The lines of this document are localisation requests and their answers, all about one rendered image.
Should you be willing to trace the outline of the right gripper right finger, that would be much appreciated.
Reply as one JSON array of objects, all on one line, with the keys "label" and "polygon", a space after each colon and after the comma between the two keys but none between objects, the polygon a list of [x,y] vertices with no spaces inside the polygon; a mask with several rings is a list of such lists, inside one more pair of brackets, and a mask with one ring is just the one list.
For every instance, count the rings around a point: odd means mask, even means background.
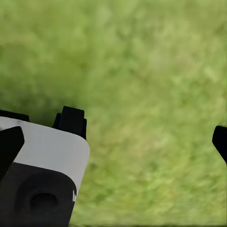
[{"label": "right gripper right finger", "polygon": [[212,142],[227,163],[227,127],[216,126]]}]

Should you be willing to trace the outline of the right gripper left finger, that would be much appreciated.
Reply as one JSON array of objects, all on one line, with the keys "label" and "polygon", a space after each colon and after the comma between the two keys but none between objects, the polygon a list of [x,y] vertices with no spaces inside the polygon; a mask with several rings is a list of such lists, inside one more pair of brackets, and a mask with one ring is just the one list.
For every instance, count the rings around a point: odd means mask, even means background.
[{"label": "right gripper left finger", "polygon": [[0,131],[0,182],[24,145],[21,126]]}]

